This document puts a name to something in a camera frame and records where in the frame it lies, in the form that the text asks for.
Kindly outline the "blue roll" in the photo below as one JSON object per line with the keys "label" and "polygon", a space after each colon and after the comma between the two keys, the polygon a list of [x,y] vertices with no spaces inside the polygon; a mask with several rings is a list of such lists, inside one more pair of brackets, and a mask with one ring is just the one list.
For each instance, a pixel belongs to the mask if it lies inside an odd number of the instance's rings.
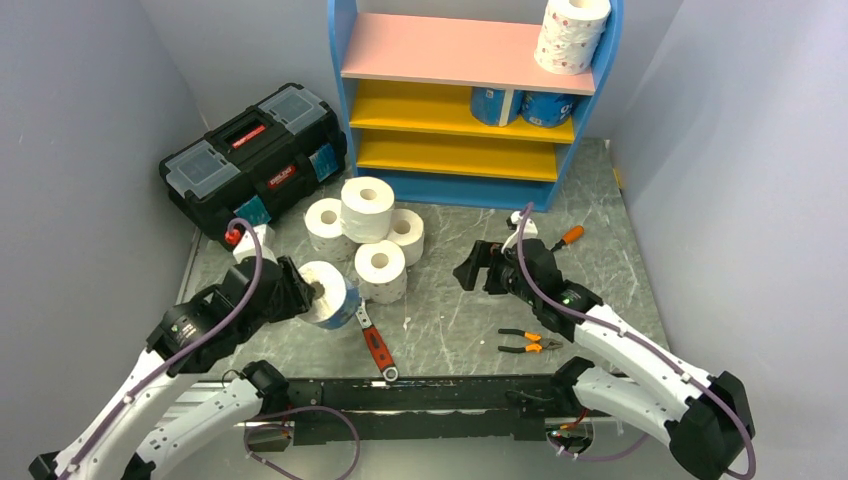
{"label": "blue roll", "polygon": [[504,127],[520,115],[524,94],[522,90],[473,87],[470,112],[484,125]]}
{"label": "blue roll", "polygon": [[355,317],[361,303],[359,290],[334,265],[311,261],[298,271],[316,290],[310,309],[297,316],[300,321],[324,330],[336,330]]}
{"label": "blue roll", "polygon": [[521,116],[529,124],[554,128],[570,116],[576,97],[555,92],[528,91],[524,94]]}

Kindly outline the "pink patterned paper towel roll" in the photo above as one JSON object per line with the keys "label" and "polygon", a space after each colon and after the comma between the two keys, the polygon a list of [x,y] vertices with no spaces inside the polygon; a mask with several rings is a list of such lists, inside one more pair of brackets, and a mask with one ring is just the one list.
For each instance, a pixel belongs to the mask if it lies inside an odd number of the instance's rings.
{"label": "pink patterned paper towel roll", "polygon": [[534,51],[537,64],[559,75],[585,72],[611,11],[608,0],[548,1]]}

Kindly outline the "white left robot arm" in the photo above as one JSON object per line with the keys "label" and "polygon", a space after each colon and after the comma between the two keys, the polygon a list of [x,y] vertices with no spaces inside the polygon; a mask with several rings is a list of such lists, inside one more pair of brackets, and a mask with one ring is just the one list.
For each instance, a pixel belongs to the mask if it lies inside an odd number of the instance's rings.
{"label": "white left robot arm", "polygon": [[265,324],[312,305],[314,289],[287,256],[249,255],[218,284],[168,309],[133,370],[92,423],[61,451],[38,455],[34,479],[152,479],[230,425],[279,417],[288,382],[268,362],[249,363],[224,393],[163,427],[175,401]]}

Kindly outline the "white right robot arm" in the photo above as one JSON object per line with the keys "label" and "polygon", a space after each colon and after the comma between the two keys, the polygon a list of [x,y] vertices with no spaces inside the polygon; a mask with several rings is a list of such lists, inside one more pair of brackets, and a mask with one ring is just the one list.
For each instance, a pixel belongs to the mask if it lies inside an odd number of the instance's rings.
{"label": "white right robot arm", "polygon": [[453,275],[471,291],[481,270],[485,292],[517,297],[545,328],[623,372],[617,377],[572,358],[552,377],[557,411],[574,415],[584,407],[614,416],[665,445],[697,479],[755,476],[755,427],[738,377],[695,367],[633,328],[599,295],[566,279],[538,239],[511,247],[476,241]]}

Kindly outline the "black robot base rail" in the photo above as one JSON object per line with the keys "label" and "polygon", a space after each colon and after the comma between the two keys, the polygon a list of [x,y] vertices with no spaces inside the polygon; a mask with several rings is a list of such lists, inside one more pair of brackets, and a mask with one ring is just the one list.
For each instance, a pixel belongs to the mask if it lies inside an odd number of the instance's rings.
{"label": "black robot base rail", "polygon": [[292,428],[297,446],[362,440],[508,437],[542,441],[593,412],[558,396],[549,375],[292,379],[258,420]]}

